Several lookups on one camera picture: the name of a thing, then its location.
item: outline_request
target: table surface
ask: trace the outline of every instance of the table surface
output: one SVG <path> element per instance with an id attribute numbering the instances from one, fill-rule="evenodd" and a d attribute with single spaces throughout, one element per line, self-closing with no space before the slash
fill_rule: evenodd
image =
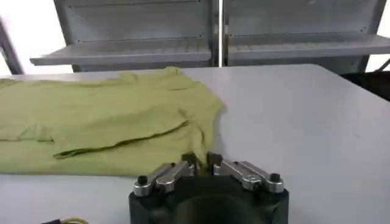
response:
<path id="1" fill-rule="evenodd" d="M 281 173 L 290 224 L 390 220 L 390 103 L 315 65 L 182 69 L 226 104 L 214 152 Z M 99 80 L 117 72 L 25 75 Z M 129 223 L 134 179 L 0 175 L 0 223 Z"/>

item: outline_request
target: bolt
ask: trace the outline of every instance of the bolt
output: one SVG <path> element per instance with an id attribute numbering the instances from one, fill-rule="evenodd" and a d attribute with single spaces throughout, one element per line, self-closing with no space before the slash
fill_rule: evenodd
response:
<path id="1" fill-rule="evenodd" d="M 137 182 L 140 184 L 140 185 L 145 185 L 147 183 L 147 176 L 139 176 L 138 179 L 137 179 Z"/>
<path id="2" fill-rule="evenodd" d="M 269 180 L 271 180 L 274 183 L 280 182 L 280 174 L 279 173 L 272 173 L 272 174 L 270 174 Z"/>

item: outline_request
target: gray shelf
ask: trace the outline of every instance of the gray shelf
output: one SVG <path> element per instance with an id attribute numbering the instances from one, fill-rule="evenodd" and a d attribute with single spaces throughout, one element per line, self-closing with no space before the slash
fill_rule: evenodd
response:
<path id="1" fill-rule="evenodd" d="M 238 36 L 229 38 L 229 60 L 388 54 L 390 39 L 356 33 Z"/>
<path id="2" fill-rule="evenodd" d="M 211 59 L 208 41 L 203 38 L 137 41 L 89 41 L 71 44 L 39 58 L 35 65 L 110 65 L 207 61 Z"/>

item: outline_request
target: folded fabric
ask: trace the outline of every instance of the folded fabric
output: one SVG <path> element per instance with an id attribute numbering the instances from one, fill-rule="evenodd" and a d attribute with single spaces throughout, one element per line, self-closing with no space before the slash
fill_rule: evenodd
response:
<path id="1" fill-rule="evenodd" d="M 213 140 L 222 102 L 166 68 L 101 82 L 0 80 L 0 172 L 142 175 Z"/>

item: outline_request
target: yellow cable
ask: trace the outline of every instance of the yellow cable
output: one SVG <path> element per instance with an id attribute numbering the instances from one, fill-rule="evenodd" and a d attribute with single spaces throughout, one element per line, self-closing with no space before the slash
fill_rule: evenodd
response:
<path id="1" fill-rule="evenodd" d="M 79 218 L 70 218 L 70 219 L 65 219 L 61 221 L 61 224 L 69 224 L 69 223 L 80 223 L 80 224 L 88 224 L 87 221 L 84 219 L 79 219 Z"/>

